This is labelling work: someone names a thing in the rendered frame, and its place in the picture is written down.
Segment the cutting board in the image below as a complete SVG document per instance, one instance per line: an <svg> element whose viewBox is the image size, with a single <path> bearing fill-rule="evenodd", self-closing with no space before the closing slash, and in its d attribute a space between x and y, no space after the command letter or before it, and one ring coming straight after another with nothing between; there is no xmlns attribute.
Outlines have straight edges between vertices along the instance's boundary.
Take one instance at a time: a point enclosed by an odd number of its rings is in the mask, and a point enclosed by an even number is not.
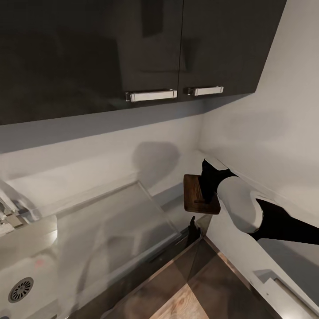
<svg viewBox="0 0 319 319"><path fill-rule="evenodd" d="M218 194L214 191L214 197L209 204L206 205L198 205L198 203L206 203L206 200L202 196L201 188L199 186L198 177L201 175L184 175L184 202L185 208L188 210L198 210L198 211L208 211L208 212L216 212L220 213L221 207L218 200Z"/></svg>

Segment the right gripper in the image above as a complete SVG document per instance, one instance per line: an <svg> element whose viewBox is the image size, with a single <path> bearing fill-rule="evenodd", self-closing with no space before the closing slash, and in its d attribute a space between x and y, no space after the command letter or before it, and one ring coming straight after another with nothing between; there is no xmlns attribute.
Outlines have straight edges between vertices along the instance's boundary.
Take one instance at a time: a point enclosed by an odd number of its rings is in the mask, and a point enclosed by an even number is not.
<svg viewBox="0 0 319 319"><path fill-rule="evenodd" d="M211 185L206 185L202 182L201 176L198 177L199 186L201 188L202 196L206 200L206 204L210 203L212 201L211 197L214 197L214 191L211 188Z"/></svg>

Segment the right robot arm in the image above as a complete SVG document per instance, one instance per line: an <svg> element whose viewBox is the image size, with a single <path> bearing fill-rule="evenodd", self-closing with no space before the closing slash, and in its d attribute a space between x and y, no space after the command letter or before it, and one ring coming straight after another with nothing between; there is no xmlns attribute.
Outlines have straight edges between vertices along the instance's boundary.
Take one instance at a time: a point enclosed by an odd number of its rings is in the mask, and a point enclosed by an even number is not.
<svg viewBox="0 0 319 319"><path fill-rule="evenodd" d="M234 225L251 235L319 307L319 228L291 217L215 157L204 159L198 181L206 204L215 191Z"/></svg>

